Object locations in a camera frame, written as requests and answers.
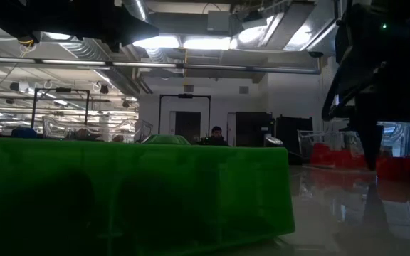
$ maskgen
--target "floor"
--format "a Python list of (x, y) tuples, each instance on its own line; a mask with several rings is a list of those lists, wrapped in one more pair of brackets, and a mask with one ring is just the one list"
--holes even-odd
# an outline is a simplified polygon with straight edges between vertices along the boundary
[(410, 184), (291, 168), (295, 232), (213, 255), (410, 255)]

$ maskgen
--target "green bin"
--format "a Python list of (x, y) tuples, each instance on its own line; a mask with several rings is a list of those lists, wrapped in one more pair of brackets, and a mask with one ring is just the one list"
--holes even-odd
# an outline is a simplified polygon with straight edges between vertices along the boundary
[(0, 138), (0, 255), (190, 255), (293, 231), (284, 148)]

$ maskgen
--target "ceiling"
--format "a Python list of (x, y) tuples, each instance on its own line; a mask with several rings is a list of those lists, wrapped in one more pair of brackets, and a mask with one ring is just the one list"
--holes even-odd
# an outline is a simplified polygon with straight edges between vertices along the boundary
[[(189, 15), (197, 21), (206, 21), (208, 11), (217, 10), (232, 11), (233, 13), (251, 9), (254, 6), (259, 6), (263, 1), (231, 1), (231, 0), (215, 0), (213, 4), (204, 3), (204, 1), (195, 0), (145, 0), (149, 15), (166, 14), (166, 17), (177, 17), (178, 20), (184, 15)], [(277, 1), (265, 1), (264, 7), (267, 4), (276, 3)], [(305, 24), (311, 28), (311, 34), (319, 33), (321, 29), (332, 19), (333, 6), (330, 0), (319, 0), (315, 5), (315, 9), (308, 16)], [(165, 23), (165, 29), (178, 28), (175, 22)], [(194, 29), (194, 24), (189, 24), (188, 29)], [(332, 31), (324, 40), (319, 42), (313, 50), (320, 50), (326, 54), (333, 54), (333, 38)], [(103, 60), (147, 60), (150, 61), (147, 52), (144, 48), (126, 46), (121, 47), (119, 53), (113, 53), (106, 44), (99, 40), (86, 39), (83, 43), (90, 45), (93, 51), (100, 53)], [(311, 58), (306, 51), (280, 51), (279, 49), (262, 50), (261, 48), (248, 48), (240, 50), (185, 50), (178, 48), (163, 48), (162, 51), (168, 57), (169, 61), (176, 63), (202, 63), (216, 65), (247, 65), (247, 66), (265, 66), (265, 67), (287, 67), (287, 68), (317, 68), (317, 60)], [(54, 38), (49, 38), (43, 34), (42, 42), (35, 47), (27, 48), (22, 46), (15, 38), (0, 29), (0, 57), (22, 57), (22, 58), (39, 58), (39, 59), (61, 59), (61, 60), (77, 60), (77, 55), (71, 53), (65, 44), (61, 44)], [(138, 116), (138, 104), (136, 98), (145, 93), (157, 93), (159, 89), (160, 79), (149, 78), (213, 78), (214, 80), (224, 78), (240, 78), (252, 80), (258, 83), (263, 77), (260, 73), (251, 72), (236, 72), (222, 70), (154, 70), (144, 69), (142, 75), (146, 77), (145, 82), (149, 88), (146, 88), (143, 83), (137, 82), (140, 78), (135, 75), (138, 70), (132, 68), (123, 68), (117, 70), (117, 76), (110, 77), (114, 72), (112, 70), (91, 70), (87, 67), (58, 67), (58, 66), (38, 66), (38, 65), (17, 65), (0, 64), (0, 113), (7, 114), (7, 118), (16, 118), (20, 121), (30, 121), (31, 108), (33, 105), (33, 93), (27, 91), (13, 91), (10, 84), (13, 82), (29, 82), (30, 88), (50, 87), (68, 87), (77, 90), (89, 90), (91, 94), (90, 110), (100, 111), (100, 113), (91, 117), (92, 122), (98, 122), (101, 116), (109, 114), (110, 110), (117, 110), (122, 113), (123, 117), (135, 118)], [(108, 94), (102, 94), (99, 91), (100, 86), (108, 85)], [(132, 86), (130, 95), (124, 95), (122, 87)], [(50, 95), (57, 97), (50, 100), (41, 100), (38, 103), (38, 108), (46, 109), (44, 114), (58, 114), (76, 111), (83, 112), (85, 101), (82, 99), (84, 95), (58, 95), (54, 91), (49, 92)], [(14, 103), (6, 103), (7, 99), (15, 99)], [(54, 100), (59, 100), (60, 97), (69, 100), (71, 103), (66, 106), (55, 104)], [(129, 100), (130, 106), (123, 107), (123, 102)], [(83, 120), (83, 115), (77, 116), (63, 115), (59, 117), (69, 122), (74, 120)]]

